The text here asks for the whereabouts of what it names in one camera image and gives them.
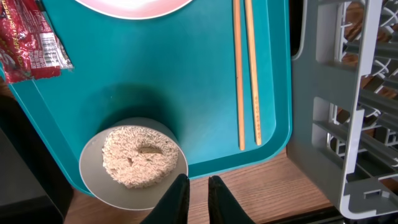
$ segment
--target snack packet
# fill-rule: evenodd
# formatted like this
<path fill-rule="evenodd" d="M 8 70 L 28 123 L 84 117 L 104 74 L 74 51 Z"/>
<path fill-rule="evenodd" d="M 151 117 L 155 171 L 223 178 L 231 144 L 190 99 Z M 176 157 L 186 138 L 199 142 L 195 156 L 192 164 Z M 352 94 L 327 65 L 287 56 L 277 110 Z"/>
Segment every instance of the snack packet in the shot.
<path fill-rule="evenodd" d="M 0 0 L 0 61 L 8 83 L 51 78 L 73 68 L 34 0 Z"/>

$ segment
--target pair of chopsticks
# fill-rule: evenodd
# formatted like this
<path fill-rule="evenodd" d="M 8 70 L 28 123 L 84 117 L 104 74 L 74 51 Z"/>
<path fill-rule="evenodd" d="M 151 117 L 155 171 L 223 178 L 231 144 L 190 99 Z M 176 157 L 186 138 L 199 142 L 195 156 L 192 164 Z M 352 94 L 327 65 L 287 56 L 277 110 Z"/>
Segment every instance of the pair of chopsticks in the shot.
<path fill-rule="evenodd" d="M 254 41 L 254 20 L 252 0 L 244 0 L 246 10 L 246 27 L 248 32 L 251 93 L 254 115 L 254 131 L 256 144 L 261 145 L 261 124 L 259 88 L 257 83 L 256 43 Z M 241 36 L 241 5 L 240 0 L 233 0 L 235 64 L 236 64 L 236 92 L 238 95 L 238 126 L 239 148 L 244 150 L 244 113 L 243 113 L 243 70 L 242 70 L 242 36 Z"/>

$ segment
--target plastic wrapper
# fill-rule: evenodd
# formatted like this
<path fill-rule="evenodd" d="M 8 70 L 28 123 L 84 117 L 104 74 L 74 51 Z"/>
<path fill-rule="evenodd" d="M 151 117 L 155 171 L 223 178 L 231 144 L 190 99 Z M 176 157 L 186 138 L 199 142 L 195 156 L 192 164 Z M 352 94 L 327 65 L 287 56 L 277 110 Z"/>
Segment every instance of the plastic wrapper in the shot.
<path fill-rule="evenodd" d="M 0 61 L 8 83 L 56 77 L 73 67 L 38 1 L 0 1 Z"/>

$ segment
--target teal tray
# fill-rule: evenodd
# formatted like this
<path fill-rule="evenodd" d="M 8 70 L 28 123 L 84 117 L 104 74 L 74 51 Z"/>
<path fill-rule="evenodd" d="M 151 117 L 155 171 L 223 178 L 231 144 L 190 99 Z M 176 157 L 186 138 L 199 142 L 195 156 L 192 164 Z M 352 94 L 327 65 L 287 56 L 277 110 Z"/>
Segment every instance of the teal tray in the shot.
<path fill-rule="evenodd" d="M 238 147 L 232 0 L 193 0 L 167 16 L 116 19 L 43 0 L 73 71 L 9 85 L 69 182 L 90 194 L 78 160 L 96 133 L 143 116 L 169 127 L 197 178 L 280 152 L 292 130 L 288 0 L 253 0 L 262 146 L 254 142 L 244 3 L 246 150 Z"/>

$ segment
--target plate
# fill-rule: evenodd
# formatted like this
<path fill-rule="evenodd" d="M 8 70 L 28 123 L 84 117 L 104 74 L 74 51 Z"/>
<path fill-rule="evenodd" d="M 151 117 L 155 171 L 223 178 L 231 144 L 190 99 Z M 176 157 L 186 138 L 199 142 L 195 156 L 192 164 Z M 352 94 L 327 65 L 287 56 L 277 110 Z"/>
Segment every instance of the plate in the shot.
<path fill-rule="evenodd" d="M 76 0 L 82 5 L 120 19 L 152 19 L 174 12 L 192 0 Z"/>

